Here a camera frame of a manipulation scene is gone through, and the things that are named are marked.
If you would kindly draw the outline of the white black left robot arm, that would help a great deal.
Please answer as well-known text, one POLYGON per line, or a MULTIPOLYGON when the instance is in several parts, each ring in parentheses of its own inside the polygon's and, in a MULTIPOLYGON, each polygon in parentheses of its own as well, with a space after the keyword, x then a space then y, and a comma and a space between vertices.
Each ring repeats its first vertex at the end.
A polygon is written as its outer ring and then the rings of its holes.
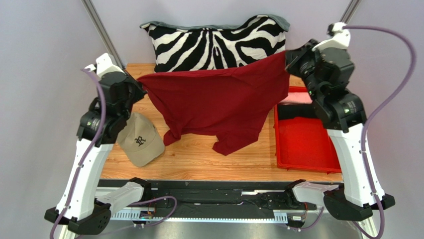
POLYGON ((106 159, 126 127, 133 105, 143 99, 145 91, 108 53, 84 72, 94 81, 98 96, 80 119, 75 160, 65 192, 44 216, 54 227, 63 227, 63 239, 99 235, 114 214, 143 200, 150 189, 150 183, 133 178, 104 196, 96 196, 106 159))

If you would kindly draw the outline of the dark red t shirt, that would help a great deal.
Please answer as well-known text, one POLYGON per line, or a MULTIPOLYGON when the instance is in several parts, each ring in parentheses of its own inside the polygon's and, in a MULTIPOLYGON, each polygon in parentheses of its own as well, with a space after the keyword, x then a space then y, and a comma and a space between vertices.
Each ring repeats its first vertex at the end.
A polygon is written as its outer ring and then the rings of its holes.
POLYGON ((215 136, 229 155, 258 140, 268 113, 287 97, 290 74, 280 52, 242 67, 161 72, 138 81, 162 114, 165 145, 185 134, 215 136))

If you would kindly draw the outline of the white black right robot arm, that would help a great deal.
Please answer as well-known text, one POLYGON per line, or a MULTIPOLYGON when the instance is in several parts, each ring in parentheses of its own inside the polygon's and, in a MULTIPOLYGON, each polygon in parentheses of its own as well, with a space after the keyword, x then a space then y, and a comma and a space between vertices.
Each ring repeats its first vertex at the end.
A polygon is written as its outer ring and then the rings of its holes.
POLYGON ((384 192, 371 158, 364 160, 368 146, 362 132, 367 116, 361 99, 347 89, 354 63, 347 52, 350 32, 343 22, 331 24, 329 39, 314 39, 285 54, 287 73, 302 79, 336 151, 343 183, 324 185, 297 180, 288 186, 295 203, 326 207, 336 219, 363 221, 382 205, 394 206, 393 196, 384 192))

